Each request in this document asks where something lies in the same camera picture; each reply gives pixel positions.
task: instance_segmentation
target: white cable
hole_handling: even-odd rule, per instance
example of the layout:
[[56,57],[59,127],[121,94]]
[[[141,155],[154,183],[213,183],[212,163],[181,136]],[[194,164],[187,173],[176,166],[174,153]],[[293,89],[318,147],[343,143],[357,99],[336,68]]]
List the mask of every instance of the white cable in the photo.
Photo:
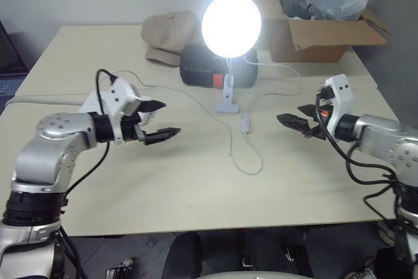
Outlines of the white cable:
[[294,68],[292,68],[292,67],[290,67],[288,65],[284,65],[282,63],[259,63],[259,62],[248,61],[247,56],[245,54],[244,54],[244,60],[246,61],[246,63],[249,63],[250,65],[270,65],[270,66],[273,66],[273,67],[283,67],[283,68],[292,70],[293,73],[295,73],[298,76],[298,78],[299,78],[299,92],[296,93],[296,94],[291,94],[291,95],[290,94],[284,94],[284,95],[292,96],[292,95],[298,95],[298,94],[302,93],[302,90],[303,90],[303,79],[302,79],[302,76],[299,74],[299,72],[296,71],[296,69],[294,69]]
[[186,95],[188,98],[190,98],[192,101],[194,101],[196,104],[198,104],[199,106],[200,106],[200,108],[203,110],[203,111],[205,111],[205,113],[207,113],[207,115],[209,116],[209,117],[211,117],[213,120],[215,120],[216,122],[219,122],[220,124],[222,124],[222,125],[224,125],[226,128],[227,128],[227,130],[228,130],[228,132],[229,132],[229,138],[230,138],[230,141],[229,141],[229,155],[230,155],[230,157],[231,157],[231,159],[232,159],[232,161],[233,161],[233,164],[234,164],[234,166],[235,166],[235,168],[237,169],[237,170],[239,170],[240,172],[242,172],[242,173],[244,173],[244,174],[248,174],[248,175],[254,175],[254,174],[258,174],[259,172],[261,172],[261,170],[263,169],[263,157],[262,157],[262,155],[260,154],[260,151],[258,151],[258,149],[257,149],[257,147],[250,141],[250,139],[246,136],[246,135],[244,135],[244,138],[245,138],[245,140],[246,140],[246,142],[248,143],[248,145],[251,147],[251,149],[255,152],[255,154],[257,155],[257,157],[258,157],[258,159],[259,159],[259,162],[260,162],[260,167],[256,170],[256,171],[254,171],[254,172],[248,172],[248,171],[245,171],[244,169],[242,169],[239,165],[238,165],[238,163],[236,162],[236,160],[235,160],[235,157],[234,157],[234,154],[233,154],[233,130],[232,130],[232,128],[229,126],[229,124],[227,124],[227,123],[225,123],[225,122],[223,122],[222,120],[219,120],[217,117],[215,117],[208,109],[206,109],[206,107],[200,102],[200,101],[198,101],[196,98],[194,98],[194,96],[192,96],[192,95],[190,95],[190,94],[188,94],[187,92],[185,92],[185,91],[182,91],[182,90],[179,90],[179,89],[177,89],[177,88],[171,88],[171,87],[169,87],[169,86],[162,86],[162,85],[151,85],[151,84],[145,84],[145,83],[143,83],[143,81],[139,78],[139,76],[135,73],[135,72],[133,72],[133,71],[129,71],[129,70],[122,70],[122,71],[116,71],[116,72],[113,72],[113,74],[116,74],[116,73],[131,73],[137,80],[138,80],[138,82],[140,82],[143,86],[145,86],[146,88],[165,88],[166,90],[172,90],[172,91],[178,91],[178,92],[180,92],[180,93],[182,93],[182,94],[184,94],[184,95]]
[[55,99],[46,99],[46,98],[28,98],[28,97],[13,97],[9,99],[5,108],[11,104],[16,103],[31,103],[31,104],[45,104],[45,105],[69,105],[69,106],[81,106],[83,102],[79,101],[57,101]]

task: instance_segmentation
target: cable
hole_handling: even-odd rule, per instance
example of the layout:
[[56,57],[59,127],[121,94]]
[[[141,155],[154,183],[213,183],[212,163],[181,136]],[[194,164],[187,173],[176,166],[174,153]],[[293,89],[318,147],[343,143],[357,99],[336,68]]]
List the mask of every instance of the cable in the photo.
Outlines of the cable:
[[383,189],[381,189],[380,191],[376,192],[376,193],[372,193],[369,195],[366,195],[365,197],[363,197],[363,202],[367,205],[368,208],[370,208],[371,210],[373,210],[380,218],[383,219],[383,221],[386,223],[386,225],[388,225],[388,227],[390,227],[392,225],[392,223],[383,215],[381,214],[377,209],[375,209],[367,200],[368,199],[372,199],[374,197],[378,197],[382,194],[384,194],[387,190],[392,188],[392,184],[391,183],[387,183],[388,186],[385,186]]
[[399,214],[399,195],[396,195],[394,198],[394,216],[396,217],[397,222],[410,233],[418,236],[418,229],[413,225],[413,223],[409,222],[407,219],[401,217]]
[[[70,262],[73,264],[74,268],[76,268],[76,258],[70,248],[70,246],[68,245],[67,242],[65,242],[64,238],[61,236],[61,234],[58,234],[58,239],[60,240],[60,242],[62,243],[62,245],[64,246],[65,249],[65,255],[68,257],[68,259],[70,260]],[[84,269],[81,268],[80,269],[80,275],[82,279],[88,279],[86,273],[84,272]]]
[[[104,69],[99,69],[99,70],[96,71],[95,85],[96,85],[97,100],[99,101],[99,106],[100,106],[101,114],[104,114],[105,113],[105,110],[103,108],[103,100],[102,100],[102,98],[100,96],[100,89],[99,89],[99,76],[100,76],[100,73],[107,74],[111,80],[114,80],[116,78],[116,76],[114,74],[110,73],[109,71],[104,70]],[[110,143],[107,142],[106,143],[106,149],[105,149],[105,151],[104,151],[104,153],[102,155],[102,158],[84,176],[82,176],[81,178],[79,178],[75,183],[73,183],[68,188],[68,190],[66,192],[66,195],[68,195],[73,189],[75,189],[77,187],[77,185],[79,185],[81,182],[83,182],[89,175],[91,175],[97,168],[99,168],[99,166],[102,164],[102,162],[107,157],[107,154],[109,153],[109,148],[110,148]]]
[[355,175],[354,175],[354,173],[353,173],[353,171],[352,171],[352,169],[351,169],[351,163],[350,163],[350,160],[352,160],[351,159],[351,156],[353,155],[353,152],[356,150],[356,148],[358,148],[360,146],[360,143],[359,142],[356,142],[350,149],[349,149],[349,151],[348,151],[348,153],[347,153],[347,159],[346,159],[346,169],[347,169],[347,172],[348,172],[348,175],[350,176],[350,178],[354,181],[354,182],[356,182],[356,183],[358,183],[358,184],[362,184],[362,185],[373,185],[373,184],[392,184],[393,182],[392,181],[390,181],[390,180],[374,180],[374,181],[364,181],[364,180],[360,180],[360,179],[358,179]]
[[70,247],[72,254],[74,255],[74,259],[75,259],[75,267],[76,267],[76,279],[80,279],[81,278],[81,261],[80,261],[80,254],[78,254],[78,251],[74,245],[74,243],[72,243],[71,239],[69,238],[68,234],[65,232],[63,226],[61,226],[59,228],[59,232],[61,233],[61,236],[63,237],[64,241],[68,244],[68,246]]
[[[95,75],[95,85],[96,85],[96,95],[97,95],[97,100],[99,102],[100,105],[100,111],[101,114],[105,113],[105,110],[103,108],[103,101],[100,95],[100,89],[99,89],[99,75],[100,73],[105,73],[109,76],[110,80],[113,82],[116,79],[116,76],[113,75],[112,73],[110,73],[107,70],[104,69],[99,69],[96,71],[96,75]],[[68,196],[68,194],[74,189],[76,188],[81,182],[83,182],[89,175],[91,175],[100,165],[101,163],[105,160],[108,152],[109,152],[109,148],[110,148],[110,144],[109,142],[106,143],[106,150],[104,151],[104,154],[102,155],[102,158],[93,166],[93,168],[91,168],[84,176],[82,176],[81,178],[79,178],[75,183],[73,183],[67,190],[67,192],[65,192],[65,195]],[[68,237],[68,235],[66,234],[64,228],[61,226],[59,228],[59,232],[61,233],[61,236],[63,237],[64,241],[68,244],[69,248],[71,249],[73,255],[74,255],[74,266],[76,267],[76,279],[80,279],[80,275],[83,271],[82,267],[81,267],[81,262],[80,262],[80,256],[77,252],[77,249],[75,247],[75,245],[71,242],[71,239]]]
[[102,158],[91,168],[84,176],[79,178],[76,182],[74,182],[67,190],[66,195],[68,195],[73,189],[77,187],[81,182],[83,182],[89,175],[91,175],[99,166],[102,164],[102,162],[107,157],[107,154],[109,153],[110,144],[109,142],[106,143],[106,150],[104,151]]
[[329,142],[331,143],[332,147],[334,147],[334,149],[339,153],[339,155],[341,157],[343,157],[345,160],[348,160],[350,163],[352,163],[353,165],[359,166],[359,167],[363,167],[363,168],[377,168],[377,169],[382,169],[385,170],[387,172],[389,172],[391,175],[393,175],[394,178],[396,178],[396,173],[389,167],[386,167],[384,165],[378,165],[375,163],[361,163],[355,160],[352,160],[350,157],[348,157],[346,155],[346,153],[343,152],[343,150],[339,147],[339,145],[336,143],[336,141],[333,139],[333,137],[331,136],[331,134],[329,133],[327,127],[325,126],[322,118],[321,118],[321,114],[319,112],[319,102],[321,100],[321,94],[317,94],[316,95],[316,100],[315,100],[315,115],[316,118],[318,120],[319,125],[321,126],[322,131],[324,132],[326,138],[329,140]]
[[249,147],[251,147],[252,148],[252,150],[255,152],[255,154],[257,155],[257,158],[259,159],[259,164],[260,164],[260,167],[256,170],[256,171],[253,171],[253,172],[248,172],[248,171],[245,171],[245,170],[243,170],[237,163],[236,163],[236,161],[235,161],[235,158],[232,158],[232,160],[233,160],[233,163],[234,163],[234,166],[235,166],[235,168],[237,168],[239,171],[241,171],[242,173],[244,173],[244,174],[247,174],[247,175],[249,175],[249,176],[254,176],[254,175],[256,175],[256,174],[259,174],[261,171],[262,171],[262,169],[263,169],[263,167],[264,167],[264,161],[263,161],[263,156],[261,155],[261,153],[260,153],[260,151],[258,150],[258,148],[252,143],[252,141],[249,139],[249,137],[248,137],[248,134],[247,133],[243,133],[242,134],[242,136],[244,137],[244,139],[246,140],[246,142],[247,142],[247,144],[249,145]]
[[284,65],[282,63],[259,63],[259,62],[248,61],[247,56],[245,54],[244,54],[244,60],[246,61],[246,63],[249,63],[250,65],[267,65],[267,66],[273,66],[273,67],[283,67],[283,68],[292,70],[293,73],[295,73],[299,78],[299,93],[302,92],[302,90],[303,90],[303,79],[302,79],[302,76],[299,74],[299,72],[296,71],[296,69],[294,69],[294,68],[292,68],[288,65]]
[[116,78],[116,76],[114,76],[112,73],[110,73],[109,71],[107,71],[105,69],[99,69],[99,70],[96,71],[96,79],[95,79],[96,96],[97,96],[97,100],[99,101],[101,114],[105,114],[105,110],[103,108],[103,101],[102,101],[102,97],[100,96],[100,89],[99,89],[99,76],[100,76],[101,73],[107,74],[111,81],[114,80]]
[[286,94],[286,93],[278,93],[278,92],[272,91],[272,92],[268,92],[268,93],[264,93],[264,94],[257,95],[257,96],[255,96],[255,97],[253,97],[253,99],[252,99],[252,100],[250,100],[250,101],[248,102],[248,104],[247,104],[247,105],[246,105],[246,107],[245,107],[245,112],[246,112],[246,113],[249,113],[249,112],[251,111],[251,107],[253,106],[253,104],[254,104],[256,101],[258,101],[260,98],[264,97],[264,96],[270,96],[270,95],[279,95],[279,96],[296,96],[296,95],[299,95],[301,92],[302,92],[302,91],[298,91],[298,92],[296,92],[296,93]]
[[243,170],[241,167],[239,167],[238,163],[235,160],[234,154],[233,154],[233,131],[232,128],[229,126],[229,124],[223,122],[222,120],[218,119],[217,117],[215,117],[208,109],[206,109],[206,107],[200,102],[198,101],[196,98],[194,98],[194,96],[188,94],[185,91],[179,90],[177,88],[171,88],[169,86],[162,86],[162,85],[153,85],[153,84],[146,84],[144,83],[140,77],[133,71],[128,71],[128,70],[123,70],[123,71],[116,71],[114,72],[114,74],[116,73],[130,73],[132,74],[137,80],[138,82],[146,87],[146,88],[165,88],[166,90],[171,90],[171,91],[177,91],[179,93],[184,94],[185,96],[187,96],[188,98],[190,98],[194,103],[196,103],[209,117],[211,117],[211,119],[213,119],[214,121],[220,123],[221,125],[225,126],[229,132],[229,155],[232,159],[232,162],[235,166],[235,168],[244,173],[244,174],[248,174],[248,175],[253,175],[253,174],[258,174],[262,169],[263,169],[263,158],[261,157],[261,154],[259,153],[258,149],[255,147],[255,145],[250,141],[249,138],[246,139],[247,143],[250,145],[251,149],[253,149],[253,151],[255,152],[255,154],[257,155],[257,157],[259,158],[259,161],[261,163],[261,168],[257,169],[255,172],[248,172]]
[[5,107],[16,104],[16,103],[31,103],[31,104],[46,104],[46,105],[69,105],[69,106],[81,106],[83,102],[79,101],[57,101],[55,99],[45,99],[45,98],[28,98],[28,97],[13,97],[9,99]]

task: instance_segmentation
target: floor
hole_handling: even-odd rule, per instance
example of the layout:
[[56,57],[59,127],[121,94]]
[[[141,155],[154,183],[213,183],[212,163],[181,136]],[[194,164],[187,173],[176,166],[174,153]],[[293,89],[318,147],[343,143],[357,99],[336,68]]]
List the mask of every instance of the floor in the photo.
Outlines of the floor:
[[[338,279],[362,268],[367,257],[387,247],[373,223],[350,223],[324,227],[263,228],[283,246],[305,245],[317,279]],[[237,230],[199,231],[203,248],[202,275],[237,271]],[[90,279],[104,279],[106,269],[116,267],[126,258],[137,263],[132,279],[160,278],[173,233],[126,235],[116,238],[73,237],[84,270]],[[67,266],[66,278],[74,278],[74,268]]]

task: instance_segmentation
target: table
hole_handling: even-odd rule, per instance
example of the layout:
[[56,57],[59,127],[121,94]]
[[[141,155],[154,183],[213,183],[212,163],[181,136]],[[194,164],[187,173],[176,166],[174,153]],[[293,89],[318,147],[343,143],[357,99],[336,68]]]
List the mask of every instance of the table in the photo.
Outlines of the table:
[[[187,87],[181,83],[178,69],[144,61],[146,46],[139,31],[137,25],[64,27],[22,84],[19,95],[57,95],[54,99],[82,101],[93,89],[96,68],[104,67],[111,71],[134,70],[146,82],[181,88],[214,112],[213,106],[221,98],[221,91]],[[121,55],[119,66],[116,56],[109,57],[111,50],[100,48],[106,46],[102,33],[114,34],[121,46],[118,53],[130,51]],[[261,61],[268,61],[263,49],[259,57]],[[64,72],[57,70],[59,60],[63,60]],[[256,103],[251,109],[249,136],[265,160],[263,171],[256,176],[242,174],[234,168],[229,157],[227,129],[211,120],[187,96],[161,88],[140,89],[141,94],[167,104],[146,126],[147,131],[172,126],[181,127],[182,132],[152,146],[138,142],[112,145],[101,167],[72,192],[63,215],[67,232],[79,236],[114,235],[377,219],[361,199],[378,187],[352,182],[346,174],[344,161],[328,142],[305,139],[276,120],[280,113],[300,114],[297,107],[314,102],[319,83],[342,70],[347,73],[355,95],[353,113],[395,118],[364,67],[352,67],[359,62],[356,55],[348,51],[337,64],[294,65],[303,72],[304,91],[292,97],[268,96]],[[129,74],[123,77],[135,82]],[[262,92],[292,91],[296,88],[295,82],[284,71],[260,67],[255,87],[236,90],[235,102],[242,107]],[[0,117],[1,201],[7,199],[14,160],[33,136],[36,123],[52,112],[77,110],[70,106],[32,104],[13,104],[6,108]],[[233,152],[237,162],[249,171],[256,168],[257,158],[240,135],[240,115],[217,114],[217,117],[233,129]],[[101,144],[80,155],[72,181],[82,176],[101,157],[103,150]],[[361,161],[376,161],[361,153],[355,157]],[[381,175],[381,171],[355,170],[363,174],[361,178]],[[386,216],[393,216],[390,193],[373,203]]]

